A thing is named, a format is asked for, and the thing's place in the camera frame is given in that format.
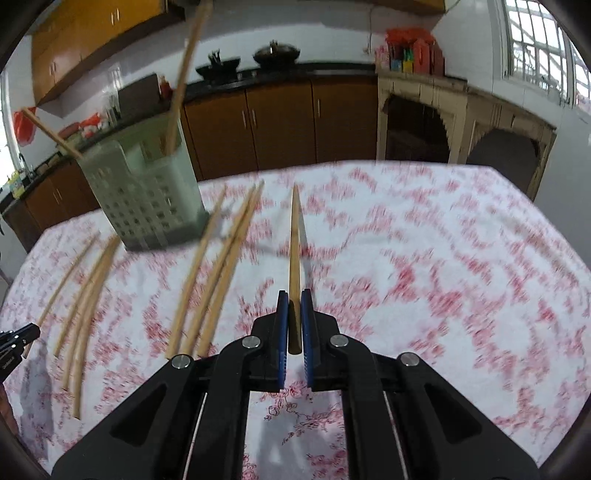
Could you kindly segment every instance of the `kitchen cabinet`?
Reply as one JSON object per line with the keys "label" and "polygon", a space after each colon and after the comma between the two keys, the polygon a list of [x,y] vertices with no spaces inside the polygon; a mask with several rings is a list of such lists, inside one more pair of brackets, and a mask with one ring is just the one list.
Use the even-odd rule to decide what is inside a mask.
{"label": "kitchen cabinet", "polygon": [[312,91],[318,163],[375,159],[377,81],[314,80]]}
{"label": "kitchen cabinet", "polygon": [[67,214],[49,178],[35,187],[25,198],[25,204],[41,231],[67,220]]}
{"label": "kitchen cabinet", "polygon": [[41,231],[99,207],[77,163],[66,163],[52,172],[25,197]]}
{"label": "kitchen cabinet", "polygon": [[64,0],[33,34],[36,104],[55,99],[134,41],[182,20],[184,9],[165,0]]}
{"label": "kitchen cabinet", "polygon": [[116,34],[130,30],[162,13],[162,0],[118,0],[115,5]]}
{"label": "kitchen cabinet", "polygon": [[84,215],[99,208],[98,202],[77,163],[69,163],[59,168],[50,175],[50,179],[57,193],[58,203],[64,209],[66,219]]}
{"label": "kitchen cabinet", "polygon": [[185,112],[204,179],[258,170],[244,92],[191,103]]}
{"label": "kitchen cabinet", "polygon": [[184,108],[181,108],[179,113],[181,127],[183,129],[183,136],[185,139],[185,144],[187,145],[187,150],[189,151],[189,158],[191,159],[191,165],[193,166],[193,171],[195,172],[195,178],[197,181],[202,181],[203,173],[201,172],[201,166],[199,165],[199,160],[197,159],[197,152],[195,151],[195,144],[193,143],[193,136],[189,126],[189,120],[187,119],[187,112]]}
{"label": "kitchen cabinet", "polygon": [[444,14],[444,0],[363,0],[368,4],[389,7],[402,12],[410,12],[416,15]]}
{"label": "kitchen cabinet", "polygon": [[43,98],[55,82],[53,80],[53,49],[49,46],[33,59],[33,95],[35,101]]}
{"label": "kitchen cabinet", "polygon": [[51,45],[54,83],[65,77],[82,59],[77,20],[72,19],[72,21],[69,28],[65,28],[57,34]]}
{"label": "kitchen cabinet", "polygon": [[115,36],[115,0],[101,0],[88,4],[79,14],[80,56],[82,59],[98,51]]}
{"label": "kitchen cabinet", "polygon": [[247,90],[260,170],[316,162],[310,82]]}
{"label": "kitchen cabinet", "polygon": [[42,231],[25,202],[15,202],[3,217],[23,248],[29,253],[39,240]]}

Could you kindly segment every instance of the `metal screw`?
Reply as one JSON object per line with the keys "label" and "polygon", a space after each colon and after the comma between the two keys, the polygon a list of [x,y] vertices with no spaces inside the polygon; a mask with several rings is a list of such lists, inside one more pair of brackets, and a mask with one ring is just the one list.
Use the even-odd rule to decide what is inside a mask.
{"label": "metal screw", "polygon": [[421,359],[418,357],[416,353],[405,352],[402,355],[400,355],[400,361],[407,367],[416,367],[421,361]]}
{"label": "metal screw", "polygon": [[244,348],[256,348],[261,344],[261,339],[254,335],[249,335],[242,339],[242,346]]}
{"label": "metal screw", "polygon": [[349,339],[345,335],[333,335],[330,337],[330,344],[332,346],[347,346]]}
{"label": "metal screw", "polygon": [[191,357],[188,355],[177,355],[173,358],[173,367],[182,370],[183,368],[187,368],[191,365]]}

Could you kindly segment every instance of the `brown cabinet door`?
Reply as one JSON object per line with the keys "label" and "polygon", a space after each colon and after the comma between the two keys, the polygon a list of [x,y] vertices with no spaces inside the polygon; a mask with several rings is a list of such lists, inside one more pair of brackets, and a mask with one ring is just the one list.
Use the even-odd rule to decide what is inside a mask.
{"label": "brown cabinet door", "polygon": [[375,80],[312,82],[318,163],[375,160],[378,87]]}
{"label": "brown cabinet door", "polygon": [[248,90],[246,99],[261,170],[316,162],[312,88],[308,82]]}
{"label": "brown cabinet door", "polygon": [[29,253],[41,236],[37,222],[27,209],[25,202],[16,203],[4,214],[4,219],[19,239],[24,249]]}
{"label": "brown cabinet door", "polygon": [[80,18],[80,55],[83,59],[117,36],[115,0],[88,4]]}
{"label": "brown cabinet door", "polygon": [[45,179],[37,185],[25,198],[25,203],[42,231],[67,220],[50,179]]}
{"label": "brown cabinet door", "polygon": [[55,85],[53,77],[53,48],[48,46],[36,59],[33,59],[33,95],[35,103]]}
{"label": "brown cabinet door", "polygon": [[115,5],[117,34],[122,34],[162,12],[162,0],[119,0]]}
{"label": "brown cabinet door", "polygon": [[62,166],[52,173],[50,178],[57,194],[57,201],[64,209],[67,218],[74,218],[95,210],[84,191],[83,185],[88,185],[88,182],[77,163]]}
{"label": "brown cabinet door", "polygon": [[36,59],[53,42],[57,35],[56,22],[53,18],[44,21],[33,34],[31,45],[31,57]]}
{"label": "brown cabinet door", "polygon": [[78,20],[72,18],[72,23],[61,30],[53,42],[53,77],[56,83],[82,59],[78,28]]}
{"label": "brown cabinet door", "polygon": [[191,103],[185,112],[204,179],[257,171],[244,92]]}

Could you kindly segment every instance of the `red plastic bag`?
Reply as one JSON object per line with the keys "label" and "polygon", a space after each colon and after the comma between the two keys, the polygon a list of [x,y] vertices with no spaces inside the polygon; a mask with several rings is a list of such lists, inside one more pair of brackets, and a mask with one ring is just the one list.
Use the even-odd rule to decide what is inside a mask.
{"label": "red plastic bag", "polygon": [[435,43],[435,37],[424,28],[391,28],[390,30],[386,30],[386,43],[388,45],[412,45],[419,38],[424,40],[428,45]]}
{"label": "red plastic bag", "polygon": [[[37,107],[29,107],[29,111],[35,114]],[[37,127],[19,110],[12,114],[12,123],[14,124],[14,134],[17,137],[19,146],[24,147],[30,144],[35,137]]]}

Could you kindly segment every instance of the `upper cabinet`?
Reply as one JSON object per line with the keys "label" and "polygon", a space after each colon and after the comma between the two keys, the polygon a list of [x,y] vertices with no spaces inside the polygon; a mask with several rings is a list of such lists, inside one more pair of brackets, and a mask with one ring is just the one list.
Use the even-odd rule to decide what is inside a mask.
{"label": "upper cabinet", "polygon": [[417,15],[439,15],[445,13],[445,0],[364,0],[368,4],[390,7]]}
{"label": "upper cabinet", "polygon": [[55,99],[134,41],[183,19],[183,9],[167,0],[63,0],[33,34],[36,104]]}

